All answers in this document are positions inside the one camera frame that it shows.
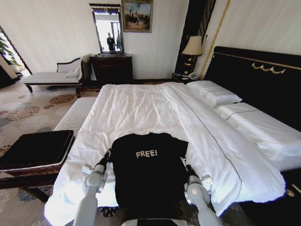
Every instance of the patterned carpet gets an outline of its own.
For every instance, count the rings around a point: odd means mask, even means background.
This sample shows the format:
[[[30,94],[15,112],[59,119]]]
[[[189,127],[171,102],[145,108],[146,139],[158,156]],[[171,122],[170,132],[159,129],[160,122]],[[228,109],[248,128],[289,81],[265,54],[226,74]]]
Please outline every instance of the patterned carpet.
[[[0,156],[24,133],[51,131],[76,101],[75,88],[33,87],[33,93],[18,81],[0,89]],[[43,187],[51,193],[52,187]],[[177,204],[180,219],[199,225],[196,208],[182,202]],[[49,226],[44,218],[44,203],[20,189],[0,190],[1,226]],[[127,210],[98,208],[95,225],[118,226],[127,218]],[[224,226],[253,226],[237,203],[222,216]]]

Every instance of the white duvet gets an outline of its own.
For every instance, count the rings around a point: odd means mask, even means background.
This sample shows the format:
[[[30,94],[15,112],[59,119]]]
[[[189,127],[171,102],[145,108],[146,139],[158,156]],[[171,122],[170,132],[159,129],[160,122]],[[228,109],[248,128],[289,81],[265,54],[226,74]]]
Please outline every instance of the white duvet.
[[[74,219],[84,197],[84,164],[99,162],[121,136],[150,132],[169,133],[189,142],[186,156],[194,170],[200,177],[209,174],[214,181],[211,202],[218,215],[232,202],[266,202],[285,191],[280,172],[255,144],[197,100],[185,85],[106,85],[78,132],[45,205],[50,223],[60,226]],[[112,165],[107,173],[104,190],[97,194],[98,206],[117,206]]]

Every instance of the lamp shade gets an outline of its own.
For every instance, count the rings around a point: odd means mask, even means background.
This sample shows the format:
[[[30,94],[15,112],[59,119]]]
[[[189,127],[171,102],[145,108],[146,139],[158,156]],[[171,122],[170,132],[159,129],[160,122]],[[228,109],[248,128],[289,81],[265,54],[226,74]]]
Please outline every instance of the lamp shade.
[[[186,55],[201,55],[202,36],[191,36],[186,48],[182,53]]]

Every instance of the painting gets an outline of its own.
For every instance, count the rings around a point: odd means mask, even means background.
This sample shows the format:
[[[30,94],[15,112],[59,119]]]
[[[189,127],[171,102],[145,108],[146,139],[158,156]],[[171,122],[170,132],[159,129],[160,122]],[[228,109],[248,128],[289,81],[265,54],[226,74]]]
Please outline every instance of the painting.
[[[151,32],[152,0],[122,0],[124,32]]]

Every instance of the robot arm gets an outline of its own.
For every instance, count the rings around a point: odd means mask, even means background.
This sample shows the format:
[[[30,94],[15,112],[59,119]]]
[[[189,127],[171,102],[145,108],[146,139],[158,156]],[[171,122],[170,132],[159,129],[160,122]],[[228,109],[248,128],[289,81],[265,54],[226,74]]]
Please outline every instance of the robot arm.
[[[198,221],[202,226],[222,226],[221,220],[213,213],[208,204],[210,196],[202,186],[201,180],[192,175],[189,176],[189,183],[185,191],[188,203],[194,204],[198,208]]]
[[[92,171],[90,165],[83,167],[82,171],[90,173],[90,175],[83,182],[83,190],[86,195],[79,203],[73,226],[94,226],[97,209],[97,198],[95,195],[103,190],[106,181],[104,172],[110,154],[110,151],[107,151]]]
[[[83,182],[83,190],[86,196],[79,203],[78,211],[73,222],[73,226],[94,226],[97,198],[96,193],[100,193],[104,187],[106,176],[104,174],[106,165],[111,152],[107,151],[100,162],[91,170],[91,166],[85,165],[83,172],[90,173]],[[187,168],[189,179],[185,184],[185,197],[189,204],[194,204],[198,208],[198,220],[202,226],[222,226],[221,220],[213,213],[208,204],[210,203],[210,196],[207,190],[203,187],[202,181],[196,175],[194,170],[189,165],[187,159],[182,159]],[[134,221],[127,221],[123,225],[134,226]]]

